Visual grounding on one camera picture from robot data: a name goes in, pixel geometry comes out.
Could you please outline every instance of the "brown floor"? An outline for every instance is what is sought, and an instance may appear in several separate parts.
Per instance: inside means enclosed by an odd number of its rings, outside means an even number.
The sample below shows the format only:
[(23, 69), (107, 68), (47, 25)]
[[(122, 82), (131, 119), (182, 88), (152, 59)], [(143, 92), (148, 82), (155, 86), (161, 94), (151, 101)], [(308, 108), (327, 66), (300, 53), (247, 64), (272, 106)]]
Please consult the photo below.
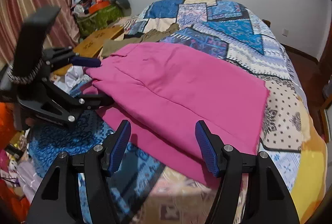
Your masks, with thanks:
[(326, 83), (325, 79), (313, 61), (289, 51), (287, 51), (287, 54), (294, 65), (303, 91), (307, 96), (309, 113), (313, 119), (316, 131), (322, 136), (324, 132), (319, 108), (324, 103), (322, 89)]

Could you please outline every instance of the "silver screw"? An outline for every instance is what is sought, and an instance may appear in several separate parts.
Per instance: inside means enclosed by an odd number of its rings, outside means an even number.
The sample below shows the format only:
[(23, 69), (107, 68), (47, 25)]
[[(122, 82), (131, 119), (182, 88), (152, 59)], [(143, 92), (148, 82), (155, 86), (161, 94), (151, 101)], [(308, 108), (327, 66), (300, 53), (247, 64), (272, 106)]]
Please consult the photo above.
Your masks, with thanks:
[(60, 152), (59, 155), (58, 155), (61, 159), (65, 158), (67, 156), (67, 152), (63, 151), (63, 152)]
[(268, 158), (268, 153), (266, 153), (266, 152), (264, 152), (264, 151), (261, 151), (260, 153), (259, 153), (259, 155), (261, 156), (261, 158), (264, 158), (264, 159), (266, 159), (266, 158)]
[(68, 121), (70, 121), (70, 122), (74, 122), (74, 121), (75, 121), (75, 117), (72, 116), (72, 115), (69, 115), (69, 116), (68, 116)]
[(227, 145), (224, 146), (224, 149), (227, 152), (232, 152), (234, 148), (233, 148), (232, 145), (227, 144)]
[(99, 152), (103, 149), (103, 146), (100, 144), (97, 144), (97, 145), (95, 145), (95, 147), (93, 149), (94, 149), (94, 151)]

